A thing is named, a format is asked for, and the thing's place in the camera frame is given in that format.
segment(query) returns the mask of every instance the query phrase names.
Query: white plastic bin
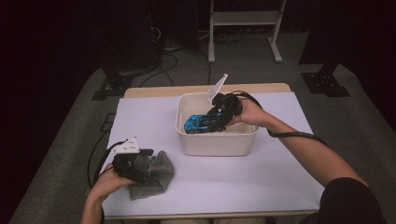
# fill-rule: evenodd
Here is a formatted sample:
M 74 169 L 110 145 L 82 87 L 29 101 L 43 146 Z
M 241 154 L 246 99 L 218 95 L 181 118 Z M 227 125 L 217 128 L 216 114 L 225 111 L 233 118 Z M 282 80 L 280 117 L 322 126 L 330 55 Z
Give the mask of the white plastic bin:
M 187 134 L 184 123 L 191 115 L 206 114 L 213 106 L 207 93 L 188 93 L 180 97 L 176 129 L 185 154 L 191 156 L 245 156 L 253 144 L 258 126 L 237 123 L 221 133 Z

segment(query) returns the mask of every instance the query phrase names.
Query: person's right hand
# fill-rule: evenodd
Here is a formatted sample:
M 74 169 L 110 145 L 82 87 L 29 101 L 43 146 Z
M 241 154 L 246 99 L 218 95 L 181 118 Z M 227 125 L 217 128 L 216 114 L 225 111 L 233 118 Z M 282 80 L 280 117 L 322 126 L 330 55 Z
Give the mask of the person's right hand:
M 241 102 L 243 107 L 242 113 L 231 119 L 228 126 L 234 125 L 238 122 L 244 122 L 246 124 L 264 127 L 265 119 L 269 114 L 249 99 L 241 99 Z

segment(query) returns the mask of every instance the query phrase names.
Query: black shirt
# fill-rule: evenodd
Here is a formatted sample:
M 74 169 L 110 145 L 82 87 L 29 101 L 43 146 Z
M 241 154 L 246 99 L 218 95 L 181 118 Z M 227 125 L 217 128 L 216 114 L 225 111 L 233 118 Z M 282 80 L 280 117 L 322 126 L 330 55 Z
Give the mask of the black shirt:
M 381 208 L 374 194 L 358 180 L 337 178 L 325 188 L 318 211 L 319 224 L 383 224 Z

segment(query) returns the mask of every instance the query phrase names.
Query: white table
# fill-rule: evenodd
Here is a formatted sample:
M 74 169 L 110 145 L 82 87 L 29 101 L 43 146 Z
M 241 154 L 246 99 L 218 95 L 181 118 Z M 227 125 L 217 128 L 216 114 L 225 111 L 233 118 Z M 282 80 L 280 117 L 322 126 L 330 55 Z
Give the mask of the white table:
M 311 133 L 293 92 L 252 95 L 268 112 Z M 104 202 L 106 219 L 264 217 L 318 210 L 323 187 L 265 129 L 259 129 L 245 157 L 185 155 L 176 130 L 178 99 L 120 99 L 108 145 L 136 136 L 142 148 L 165 151 L 176 173 L 165 194 L 131 201 L 126 187 L 114 192 Z M 110 153 L 105 164 L 112 160 Z

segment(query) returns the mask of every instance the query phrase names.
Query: folded cloth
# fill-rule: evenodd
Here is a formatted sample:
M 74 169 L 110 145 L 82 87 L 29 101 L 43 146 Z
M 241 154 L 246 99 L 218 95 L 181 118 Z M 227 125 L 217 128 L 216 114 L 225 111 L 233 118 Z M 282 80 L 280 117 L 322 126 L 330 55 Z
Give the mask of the folded cloth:
M 145 183 L 133 184 L 128 187 L 131 200 L 165 193 L 175 175 L 172 162 L 164 151 L 160 151 L 157 157 L 139 156 L 135 159 L 134 165 L 138 170 L 147 171 L 149 178 Z

